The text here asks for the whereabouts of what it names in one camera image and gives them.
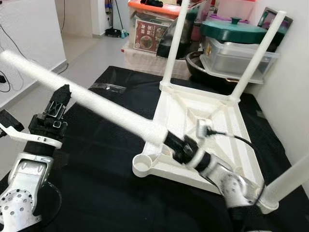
green pot lid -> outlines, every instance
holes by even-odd
[[[201,34],[219,41],[239,44],[259,44],[267,30],[250,24],[239,23],[241,18],[232,17],[232,22],[205,21],[201,26]]]

cable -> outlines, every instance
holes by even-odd
[[[1,92],[1,93],[8,93],[8,92],[11,91],[11,84],[10,84],[8,78],[6,77],[6,75],[4,74],[4,72],[2,72],[2,71],[0,70],[0,73],[4,76],[4,79],[6,80],[6,82],[7,82],[8,85],[9,85],[9,89],[8,89],[7,91],[2,91],[2,90],[0,90],[0,92]]]
[[[19,53],[25,58],[26,56],[20,51],[19,47],[17,46],[17,44],[14,42],[14,40],[8,35],[8,33],[6,33],[6,31],[4,30],[4,28],[2,27],[2,25],[0,24],[0,28],[3,30],[4,34],[6,34],[7,37],[9,37],[9,39],[14,43],[15,47],[17,48],[17,50],[19,51]]]
[[[63,0],[63,13],[64,13],[64,16],[63,16],[63,24],[62,24],[62,28],[60,30],[60,33],[62,33],[63,31],[63,28],[64,28],[64,23],[66,21],[66,0]]]
[[[11,85],[11,87],[12,87],[12,90],[13,90],[14,92],[20,91],[20,90],[24,87],[24,83],[25,83],[25,80],[23,79],[23,77],[22,77],[22,75],[20,74],[20,72],[19,72],[17,69],[16,69],[16,71],[17,71],[17,73],[18,73],[20,79],[22,80],[22,84],[21,84],[21,87],[20,87],[19,89],[14,89],[14,86],[12,85],[12,83],[10,83],[10,85]]]
[[[67,63],[66,68],[65,68],[63,71],[59,72],[58,75],[59,75],[59,74],[62,74],[66,69],[68,69],[68,66],[69,66],[69,63]]]
[[[51,187],[53,190],[55,190],[55,192],[58,194],[58,197],[59,197],[59,206],[58,206],[58,208],[57,208],[55,214],[52,216],[52,218],[51,218],[47,223],[43,224],[43,226],[42,226],[43,228],[47,227],[50,223],[52,223],[52,222],[55,220],[55,218],[58,216],[58,214],[59,214],[59,212],[60,212],[60,209],[61,209],[61,206],[62,206],[62,195],[61,195],[60,190],[59,190],[55,185],[53,185],[53,184],[50,183],[50,182],[47,182],[47,185],[48,185],[49,187]]]
[[[247,145],[249,145],[256,154],[258,154],[258,151],[257,151],[256,147],[251,142],[249,142],[248,140],[246,140],[244,138],[241,138],[241,137],[239,137],[237,135],[228,134],[228,133],[225,133],[225,132],[219,132],[219,131],[215,131],[215,130],[213,131],[212,129],[207,128],[207,136],[209,136],[209,135],[216,135],[216,134],[217,135],[224,135],[224,136],[227,136],[227,137],[230,137],[230,138],[235,138],[235,139],[241,140],[244,143],[246,143]],[[255,200],[255,202],[253,203],[253,206],[256,206],[257,203],[259,202],[259,200],[261,199],[261,197],[262,197],[262,195],[264,193],[265,187],[266,187],[266,183],[268,183],[267,179],[268,179],[268,177],[267,177],[267,175],[265,175],[262,190],[259,193],[259,195],[258,195],[257,199]],[[240,232],[243,232],[245,230],[246,224],[247,224],[247,218],[244,220],[243,225],[242,225],[242,229],[240,230]]]

robotic hand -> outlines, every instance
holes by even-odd
[[[46,184],[53,165],[52,155],[62,146],[67,128],[63,114],[70,100],[68,85],[54,92],[45,111],[34,115],[30,134],[21,133],[24,127],[7,111],[0,112],[0,137],[26,141],[10,172],[8,188],[0,194],[0,223],[4,232],[16,232],[40,222],[33,216],[38,190]]]
[[[215,134],[199,120],[197,138],[204,139]],[[266,231],[263,214],[257,206],[263,192],[256,184],[232,171],[229,164],[213,154],[200,149],[197,142],[188,136],[184,141],[169,133],[165,145],[174,150],[173,158],[194,168],[204,179],[214,184],[225,198],[226,206],[235,232]]]

metal bracket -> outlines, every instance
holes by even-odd
[[[10,172],[8,188],[0,195],[0,200],[7,198],[12,191],[24,189],[30,193],[31,208],[35,210],[37,204],[37,193],[48,178],[53,164],[53,158],[35,156],[27,153],[20,153]],[[0,215],[0,223],[3,224],[3,217]]]
[[[42,220],[41,216],[33,216],[31,194],[26,190],[14,190],[0,199],[0,213],[3,217],[2,232],[17,232]]]
[[[228,208],[252,205],[257,197],[258,187],[231,171],[231,167],[215,155],[211,155],[208,167],[200,175],[219,189]]]
[[[0,123],[0,129],[3,130],[5,133],[7,133],[12,139],[15,139],[17,141],[38,142],[38,143],[54,146],[56,149],[60,149],[62,147],[62,142],[59,142],[55,139],[51,139],[51,138],[47,138],[47,137],[35,135],[35,134],[26,134],[26,133],[18,132],[12,126],[9,126],[8,128],[6,128]]]

black cloth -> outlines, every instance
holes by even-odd
[[[161,77],[109,67],[97,83],[125,87],[91,90],[139,115],[152,119],[159,100]],[[192,81],[173,83],[219,92]],[[243,94],[239,107],[251,141],[259,148],[262,173],[275,179],[290,163],[253,95]],[[49,180],[59,187],[63,204],[46,232],[231,232],[232,224],[223,197],[157,176],[138,178],[132,159],[142,152],[144,141],[121,127],[75,104],[65,114],[68,122],[62,154],[70,160],[54,170]],[[5,187],[2,180],[0,190]],[[56,194],[44,187],[39,209],[49,218],[57,207]],[[273,232],[307,232],[309,200],[302,187],[265,215]]]

